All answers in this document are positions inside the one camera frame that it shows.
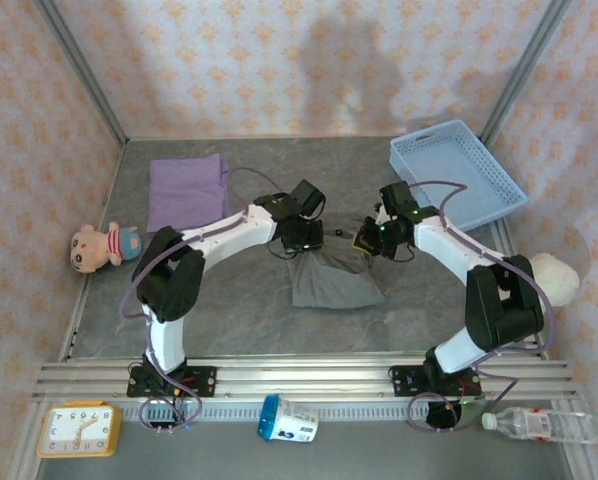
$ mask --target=white stuffed toy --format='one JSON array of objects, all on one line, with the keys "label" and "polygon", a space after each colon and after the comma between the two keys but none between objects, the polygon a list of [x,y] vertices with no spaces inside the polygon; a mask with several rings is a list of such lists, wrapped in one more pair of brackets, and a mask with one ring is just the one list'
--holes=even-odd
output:
[{"label": "white stuffed toy", "polygon": [[[538,253],[530,259],[530,264],[535,281],[546,293],[553,307],[563,307],[572,301],[579,288],[579,275],[570,265],[549,253]],[[546,311],[543,302],[541,311]]]}]

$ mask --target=gray floor mat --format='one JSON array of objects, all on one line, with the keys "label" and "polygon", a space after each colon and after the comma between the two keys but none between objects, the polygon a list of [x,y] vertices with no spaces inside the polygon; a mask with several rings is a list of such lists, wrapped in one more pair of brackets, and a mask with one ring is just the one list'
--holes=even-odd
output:
[{"label": "gray floor mat", "polygon": [[[131,142],[105,224],[115,220],[145,231],[151,160],[215,152],[225,155],[231,168],[258,168],[287,190],[303,178],[311,181],[326,194],[329,212],[374,215],[379,189],[398,180],[388,165],[389,142],[382,137]],[[274,191],[249,172],[236,172],[231,184],[247,199]],[[239,206],[235,199],[232,204]],[[470,234],[494,246],[489,227]],[[145,235],[143,240],[149,243]],[[136,356],[144,350],[143,322],[117,316],[135,266],[135,261],[108,265],[92,274],[73,357]],[[242,252],[204,276],[194,316],[185,326],[186,353],[423,351],[463,325],[465,290],[435,259],[421,253],[404,265],[379,259],[373,275],[387,297],[384,305],[349,311],[293,308],[285,263],[265,247]],[[132,306],[138,306],[134,297]]]}]

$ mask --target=bottle cap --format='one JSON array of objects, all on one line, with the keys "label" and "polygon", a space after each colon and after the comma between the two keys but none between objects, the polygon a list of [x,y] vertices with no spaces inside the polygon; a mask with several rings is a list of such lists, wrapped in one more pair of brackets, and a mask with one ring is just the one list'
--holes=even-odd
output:
[{"label": "bottle cap", "polygon": [[481,416],[481,424],[486,430],[495,430],[497,428],[497,417],[494,413],[484,413]]}]

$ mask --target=clock hand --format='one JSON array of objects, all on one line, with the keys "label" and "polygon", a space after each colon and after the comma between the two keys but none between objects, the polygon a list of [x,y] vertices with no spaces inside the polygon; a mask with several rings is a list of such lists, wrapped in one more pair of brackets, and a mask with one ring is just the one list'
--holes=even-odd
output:
[{"label": "clock hand", "polygon": [[83,433],[83,431],[88,428],[90,425],[94,425],[95,423],[97,423],[97,418],[94,418],[86,423],[83,423],[80,427],[79,430],[77,431],[77,437],[75,438],[75,443],[81,443],[81,434]]}]

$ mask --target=teddy bear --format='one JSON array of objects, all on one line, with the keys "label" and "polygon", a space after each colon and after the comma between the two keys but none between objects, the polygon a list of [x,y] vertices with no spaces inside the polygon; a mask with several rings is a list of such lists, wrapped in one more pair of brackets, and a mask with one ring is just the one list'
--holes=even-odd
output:
[{"label": "teddy bear", "polygon": [[92,225],[83,225],[70,241],[70,263],[79,273],[92,273],[110,262],[121,265],[141,253],[137,227],[119,228],[110,222],[108,233],[97,232]]}]

